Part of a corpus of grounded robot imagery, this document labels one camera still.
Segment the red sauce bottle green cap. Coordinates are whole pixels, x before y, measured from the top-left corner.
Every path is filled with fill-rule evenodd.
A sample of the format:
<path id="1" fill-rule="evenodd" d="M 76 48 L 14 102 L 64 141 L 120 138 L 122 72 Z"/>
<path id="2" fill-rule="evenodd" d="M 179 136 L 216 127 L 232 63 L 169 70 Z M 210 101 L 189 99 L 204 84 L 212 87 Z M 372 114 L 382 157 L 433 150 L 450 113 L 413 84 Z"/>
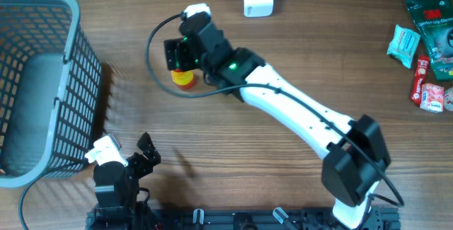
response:
<path id="1" fill-rule="evenodd" d="M 181 71 L 180 69 L 171 71 L 171 78 L 174 84 L 183 91 L 191 89 L 196 80 L 193 71 Z"/>

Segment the mint green wipes pack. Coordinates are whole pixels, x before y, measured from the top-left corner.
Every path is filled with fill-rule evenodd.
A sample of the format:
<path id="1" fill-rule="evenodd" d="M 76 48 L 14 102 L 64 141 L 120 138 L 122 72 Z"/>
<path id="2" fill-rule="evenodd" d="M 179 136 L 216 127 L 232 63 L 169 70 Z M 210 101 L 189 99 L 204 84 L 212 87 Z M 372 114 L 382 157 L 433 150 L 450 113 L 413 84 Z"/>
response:
<path id="1" fill-rule="evenodd" d="M 415 51 L 420 42 L 420 35 L 410 29 L 396 25 L 394 36 L 386 54 L 399 60 L 407 69 L 411 68 Z"/>

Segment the red Nescafe sachet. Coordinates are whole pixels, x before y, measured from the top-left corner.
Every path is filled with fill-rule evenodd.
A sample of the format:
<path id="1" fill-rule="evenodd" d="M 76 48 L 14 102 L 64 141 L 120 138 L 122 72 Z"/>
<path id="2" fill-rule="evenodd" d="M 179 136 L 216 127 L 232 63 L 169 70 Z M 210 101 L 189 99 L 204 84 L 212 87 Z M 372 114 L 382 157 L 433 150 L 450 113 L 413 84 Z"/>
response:
<path id="1" fill-rule="evenodd" d="M 428 56 L 419 56 L 417 61 L 417 68 L 415 70 L 413 87 L 411 91 L 411 100 L 416 104 L 421 104 L 422 85 L 427 76 L 428 68 L 430 65 L 430 58 Z"/>

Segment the orange Kleenex tissue pack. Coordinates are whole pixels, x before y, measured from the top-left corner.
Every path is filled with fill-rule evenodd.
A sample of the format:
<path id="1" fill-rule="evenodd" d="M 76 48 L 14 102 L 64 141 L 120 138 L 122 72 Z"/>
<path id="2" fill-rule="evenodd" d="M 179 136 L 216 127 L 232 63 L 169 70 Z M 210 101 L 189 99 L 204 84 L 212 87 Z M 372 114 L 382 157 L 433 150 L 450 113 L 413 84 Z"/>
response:
<path id="1" fill-rule="evenodd" d="M 444 107 L 444 88 L 434 84 L 423 84 L 420 108 L 432 113 L 441 113 Z"/>

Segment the green 3M gloves package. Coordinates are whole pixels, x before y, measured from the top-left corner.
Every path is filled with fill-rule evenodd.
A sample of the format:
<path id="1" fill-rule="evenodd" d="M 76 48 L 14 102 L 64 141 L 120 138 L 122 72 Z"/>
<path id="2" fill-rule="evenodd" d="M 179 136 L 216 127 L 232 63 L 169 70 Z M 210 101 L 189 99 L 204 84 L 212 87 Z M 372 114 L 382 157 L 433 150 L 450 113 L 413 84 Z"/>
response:
<path id="1" fill-rule="evenodd" d="M 452 80 L 452 1 L 405 0 L 438 81 Z"/>

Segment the green lid Knorr jar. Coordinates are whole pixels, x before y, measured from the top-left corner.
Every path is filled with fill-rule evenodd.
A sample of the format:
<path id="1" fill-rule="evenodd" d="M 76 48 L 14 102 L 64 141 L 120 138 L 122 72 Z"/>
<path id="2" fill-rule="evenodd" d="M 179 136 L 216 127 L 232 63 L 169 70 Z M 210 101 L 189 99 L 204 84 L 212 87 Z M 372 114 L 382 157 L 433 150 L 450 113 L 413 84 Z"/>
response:
<path id="1" fill-rule="evenodd" d="M 453 111 L 453 88 L 448 88 L 445 90 L 444 94 L 444 109 L 448 111 Z"/>

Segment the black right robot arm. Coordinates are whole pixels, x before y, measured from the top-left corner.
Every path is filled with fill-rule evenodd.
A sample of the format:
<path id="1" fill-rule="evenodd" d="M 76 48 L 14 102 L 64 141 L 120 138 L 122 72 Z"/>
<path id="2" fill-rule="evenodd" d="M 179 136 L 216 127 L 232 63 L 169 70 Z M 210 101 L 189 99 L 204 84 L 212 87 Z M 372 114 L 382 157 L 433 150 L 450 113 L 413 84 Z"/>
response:
<path id="1" fill-rule="evenodd" d="M 391 159 L 378 123 L 354 120 L 310 98 L 256 53 L 234 49 L 206 11 L 179 13 L 181 38 L 164 43 L 170 70 L 199 69 L 215 93 L 233 94 L 269 114 L 305 141 L 323 161 L 321 182 L 336 199 L 341 226 L 364 225 L 374 190 Z"/>

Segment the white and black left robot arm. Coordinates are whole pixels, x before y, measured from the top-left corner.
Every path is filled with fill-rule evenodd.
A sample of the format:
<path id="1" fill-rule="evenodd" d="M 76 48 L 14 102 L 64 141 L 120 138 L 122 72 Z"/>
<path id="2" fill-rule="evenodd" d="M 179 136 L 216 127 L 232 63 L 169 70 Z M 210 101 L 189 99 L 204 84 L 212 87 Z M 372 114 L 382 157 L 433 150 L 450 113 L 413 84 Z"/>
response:
<path id="1" fill-rule="evenodd" d="M 121 144 L 112 134 L 96 140 L 85 157 L 96 162 L 93 170 L 98 203 L 87 213 L 86 228 L 145 230 L 162 229 L 162 223 L 148 205 L 150 191 L 139 186 L 139 179 L 161 163 L 148 133 L 137 142 L 142 151 L 128 158 L 120 154 Z"/>

